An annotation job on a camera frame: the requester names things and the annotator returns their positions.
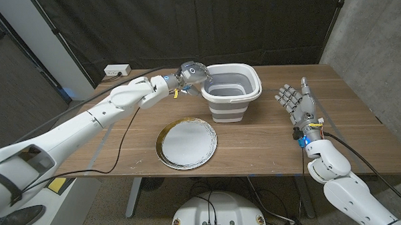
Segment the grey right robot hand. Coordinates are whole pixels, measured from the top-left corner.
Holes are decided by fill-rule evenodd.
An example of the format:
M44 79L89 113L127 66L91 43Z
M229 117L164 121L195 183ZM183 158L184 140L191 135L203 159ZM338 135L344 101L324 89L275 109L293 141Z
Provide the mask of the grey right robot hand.
M321 140L319 126L311 126L317 124L319 120L316 116L315 101L311 96L306 77L301 78L301 91L285 84L284 87L279 89L275 99L289 114L289 119L293 124L292 137L295 140L305 138L309 144Z

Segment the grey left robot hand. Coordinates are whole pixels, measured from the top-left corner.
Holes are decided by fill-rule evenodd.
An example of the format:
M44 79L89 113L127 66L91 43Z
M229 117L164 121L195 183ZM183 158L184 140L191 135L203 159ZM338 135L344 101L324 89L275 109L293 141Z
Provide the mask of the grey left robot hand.
M175 73L175 76L178 80L179 89L192 96L201 95L195 84L212 79L207 66L193 61L183 63Z

